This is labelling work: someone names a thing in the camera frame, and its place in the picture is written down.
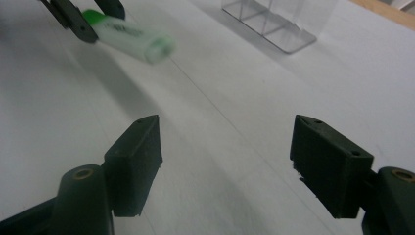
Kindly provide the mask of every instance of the screw hole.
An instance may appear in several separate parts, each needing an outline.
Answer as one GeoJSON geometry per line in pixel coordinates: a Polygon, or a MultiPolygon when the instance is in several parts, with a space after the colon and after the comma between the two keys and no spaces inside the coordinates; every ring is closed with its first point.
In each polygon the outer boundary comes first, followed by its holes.
{"type": "Polygon", "coordinates": [[[73,179],[76,179],[76,180],[85,179],[91,176],[93,173],[94,173],[94,170],[89,169],[89,168],[80,169],[73,175],[73,179]]]}
{"type": "Polygon", "coordinates": [[[360,153],[359,152],[357,152],[357,151],[351,151],[351,153],[353,154],[353,155],[355,155],[355,156],[360,156],[360,153]]]}
{"type": "Polygon", "coordinates": [[[415,183],[415,175],[411,172],[406,172],[401,169],[394,169],[392,174],[401,180],[407,181],[409,183],[415,183]]]}
{"type": "Polygon", "coordinates": [[[396,173],[396,175],[401,177],[401,178],[404,178],[404,179],[411,179],[412,178],[412,175],[410,175],[408,173],[405,173],[405,172],[401,172],[401,171],[398,171],[396,173]]]}

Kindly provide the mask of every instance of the robotic claw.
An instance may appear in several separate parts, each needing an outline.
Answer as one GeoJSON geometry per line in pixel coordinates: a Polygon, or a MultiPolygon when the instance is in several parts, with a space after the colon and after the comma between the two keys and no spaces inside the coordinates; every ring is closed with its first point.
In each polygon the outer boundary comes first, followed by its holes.
{"type": "Polygon", "coordinates": [[[296,116],[290,159],[333,218],[356,218],[365,235],[415,234],[415,174],[371,170],[374,157],[319,119],[296,116]]]}
{"type": "Polygon", "coordinates": [[[101,166],[67,172],[58,196],[0,222],[2,235],[113,235],[113,217],[141,214],[162,163],[159,117],[138,119],[101,166]]]}
{"type": "Polygon", "coordinates": [[[95,0],[104,14],[95,10],[81,12],[70,0],[40,1],[63,28],[70,28],[84,42],[100,40],[149,64],[174,51],[175,43],[169,35],[126,22],[124,7],[118,0],[95,0]]]}
{"type": "MultiPolygon", "coordinates": [[[[63,28],[70,28],[82,41],[95,43],[98,35],[70,0],[40,0],[63,28]]],[[[95,0],[105,15],[125,19],[125,10],[118,0],[95,0]]]]}

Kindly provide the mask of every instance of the white cylindrical object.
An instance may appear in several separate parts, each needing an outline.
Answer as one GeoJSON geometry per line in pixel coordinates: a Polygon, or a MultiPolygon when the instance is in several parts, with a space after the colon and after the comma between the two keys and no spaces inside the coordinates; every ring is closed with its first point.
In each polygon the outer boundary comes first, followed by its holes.
{"type": "Polygon", "coordinates": [[[167,34],[142,29],[134,23],[103,15],[94,10],[82,13],[101,42],[150,64],[167,57],[174,41],[167,34]]]}

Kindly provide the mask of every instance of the white table surface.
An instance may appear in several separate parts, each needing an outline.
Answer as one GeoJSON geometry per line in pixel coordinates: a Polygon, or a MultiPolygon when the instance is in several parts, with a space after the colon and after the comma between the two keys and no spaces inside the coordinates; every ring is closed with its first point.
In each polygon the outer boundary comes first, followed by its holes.
{"type": "Polygon", "coordinates": [[[369,151],[374,170],[415,170],[414,31],[340,0],[319,40],[285,55],[219,0],[122,3],[175,38],[169,59],[83,43],[39,1],[0,2],[0,219],[155,114],[164,163],[144,214],[115,218],[115,234],[361,234],[362,211],[334,220],[292,169],[296,114],[369,151]]]}

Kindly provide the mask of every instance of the transparent acrylic container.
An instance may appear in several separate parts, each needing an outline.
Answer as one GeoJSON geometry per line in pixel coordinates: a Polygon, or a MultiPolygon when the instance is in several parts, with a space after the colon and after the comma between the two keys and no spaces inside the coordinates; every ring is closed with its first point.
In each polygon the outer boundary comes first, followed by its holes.
{"type": "Polygon", "coordinates": [[[222,9],[286,53],[317,40],[338,0],[222,0],[222,9]]]}

